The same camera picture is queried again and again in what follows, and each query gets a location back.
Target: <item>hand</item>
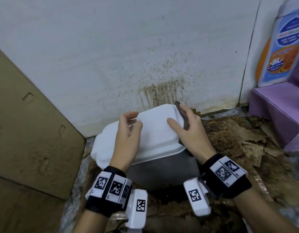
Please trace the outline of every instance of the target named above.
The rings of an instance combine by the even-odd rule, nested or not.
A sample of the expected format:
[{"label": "hand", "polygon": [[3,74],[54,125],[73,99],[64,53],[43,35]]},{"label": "hand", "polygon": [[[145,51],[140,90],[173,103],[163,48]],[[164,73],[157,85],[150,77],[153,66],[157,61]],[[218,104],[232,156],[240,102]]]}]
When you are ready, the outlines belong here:
[{"label": "hand", "polygon": [[109,165],[124,173],[132,165],[140,146],[143,124],[136,120],[138,114],[136,111],[127,112],[119,118],[114,153]]},{"label": "hand", "polygon": [[191,109],[180,104],[188,117],[189,129],[184,130],[174,119],[167,118],[168,125],[177,133],[185,147],[192,155],[201,163],[204,164],[209,158],[216,154],[213,146],[202,125],[201,118],[194,115]]}]

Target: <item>purple box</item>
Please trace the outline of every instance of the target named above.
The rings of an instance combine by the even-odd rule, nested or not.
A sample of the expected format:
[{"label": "purple box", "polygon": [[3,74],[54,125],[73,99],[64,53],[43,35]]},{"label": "purple box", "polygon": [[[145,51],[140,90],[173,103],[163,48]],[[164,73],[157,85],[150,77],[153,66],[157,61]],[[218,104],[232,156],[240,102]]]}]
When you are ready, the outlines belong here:
[{"label": "purple box", "polygon": [[299,150],[299,87],[283,82],[253,89],[249,114],[273,121],[285,151]]}]

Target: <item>left hand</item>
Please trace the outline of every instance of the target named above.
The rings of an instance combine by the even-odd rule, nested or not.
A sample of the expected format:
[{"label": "left hand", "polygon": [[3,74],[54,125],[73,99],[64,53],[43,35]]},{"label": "left hand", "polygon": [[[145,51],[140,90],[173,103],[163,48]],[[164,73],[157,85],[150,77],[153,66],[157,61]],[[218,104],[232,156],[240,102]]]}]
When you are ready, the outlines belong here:
[{"label": "left hand", "polygon": [[132,165],[140,146],[143,124],[136,120],[138,114],[136,111],[127,112],[119,118],[114,153],[109,165],[124,173]]}]

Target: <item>dirt stain on wall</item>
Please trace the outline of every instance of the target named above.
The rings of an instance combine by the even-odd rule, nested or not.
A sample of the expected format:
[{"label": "dirt stain on wall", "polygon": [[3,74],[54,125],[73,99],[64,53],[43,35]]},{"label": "dirt stain on wall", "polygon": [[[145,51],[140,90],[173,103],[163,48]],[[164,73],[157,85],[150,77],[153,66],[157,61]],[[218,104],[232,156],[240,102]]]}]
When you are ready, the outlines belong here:
[{"label": "dirt stain on wall", "polygon": [[175,101],[185,99],[184,80],[171,79],[168,82],[161,82],[143,87],[139,90],[140,101],[145,110],[163,104],[174,104]]}]

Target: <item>white wall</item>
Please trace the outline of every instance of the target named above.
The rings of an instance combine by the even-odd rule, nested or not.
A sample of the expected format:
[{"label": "white wall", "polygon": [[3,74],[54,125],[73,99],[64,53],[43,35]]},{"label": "white wall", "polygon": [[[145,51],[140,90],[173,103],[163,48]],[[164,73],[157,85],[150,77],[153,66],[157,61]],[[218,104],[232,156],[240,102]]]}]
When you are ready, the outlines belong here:
[{"label": "white wall", "polygon": [[257,87],[255,71],[264,46],[272,33],[279,7],[287,0],[261,0],[254,26],[248,62],[245,68],[240,104],[248,103],[252,88]]},{"label": "white wall", "polygon": [[0,49],[85,136],[127,110],[233,108],[260,0],[0,0]]}]

